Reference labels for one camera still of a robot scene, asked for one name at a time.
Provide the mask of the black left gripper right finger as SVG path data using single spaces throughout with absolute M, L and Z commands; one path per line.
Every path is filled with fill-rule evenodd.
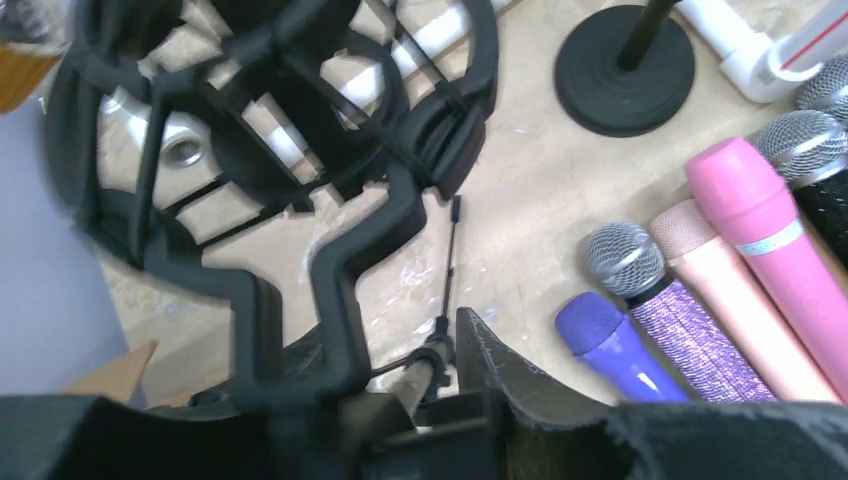
M 562 384 L 456 313 L 462 390 L 503 407 L 510 479 L 843 479 L 847 410 L 827 403 L 623 403 Z

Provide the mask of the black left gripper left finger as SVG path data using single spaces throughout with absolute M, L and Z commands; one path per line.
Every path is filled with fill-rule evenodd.
M 104 396 L 1 400 L 4 479 L 272 479 L 263 416 L 221 400 L 137 410 Z

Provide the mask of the glitter purple microphone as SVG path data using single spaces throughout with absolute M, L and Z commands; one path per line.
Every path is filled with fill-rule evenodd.
M 641 226 L 619 221 L 598 227 L 586 240 L 585 258 L 592 276 L 625 301 L 630 316 L 702 399 L 777 400 L 706 308 L 669 272 L 657 241 Z

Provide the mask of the hot pink microphone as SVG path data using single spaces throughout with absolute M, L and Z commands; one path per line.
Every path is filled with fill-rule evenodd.
M 784 179 L 743 137 L 687 161 L 703 215 L 747 262 L 841 398 L 847 396 L 847 295 L 807 234 Z

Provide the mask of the black tripod mic stand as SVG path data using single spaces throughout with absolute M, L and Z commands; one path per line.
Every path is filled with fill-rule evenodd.
M 226 299 L 234 321 L 234 400 L 285 415 L 361 392 L 372 368 L 355 297 L 360 275 L 425 225 L 422 194 L 449 199 L 472 168 L 496 99 L 497 19 L 488 1 L 464 9 L 470 62 L 410 105 L 387 46 L 351 27 L 355 1 L 219 1 L 234 32 L 212 58 L 144 76 L 137 62 L 181 25 L 178 1 L 80 1 L 75 37 L 47 106 L 47 165 L 77 225 L 130 265 Z M 333 186 L 346 200 L 385 180 L 387 200 L 322 246 L 311 264 L 324 364 L 282 369 L 278 291 L 245 270 L 202 266 L 202 247 L 153 193 L 174 113 L 209 130 L 218 177 L 262 207 L 261 218 L 313 210 Z

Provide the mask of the black round-base mic stand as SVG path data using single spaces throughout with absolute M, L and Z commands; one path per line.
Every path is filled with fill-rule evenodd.
M 556 96 L 579 125 L 627 138 L 668 122 L 692 89 L 696 59 L 676 3 L 650 0 L 589 16 L 567 36 L 554 63 Z

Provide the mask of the black glitter microphone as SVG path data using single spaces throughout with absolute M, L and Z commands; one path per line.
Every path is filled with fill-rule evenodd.
M 847 266 L 847 133 L 817 110 L 781 115 L 756 149 L 784 178 L 795 202 L 835 259 Z

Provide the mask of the red glitter microphone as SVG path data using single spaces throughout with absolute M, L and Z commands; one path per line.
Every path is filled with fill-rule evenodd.
M 847 54 L 826 62 L 800 88 L 796 108 L 826 113 L 847 128 Z

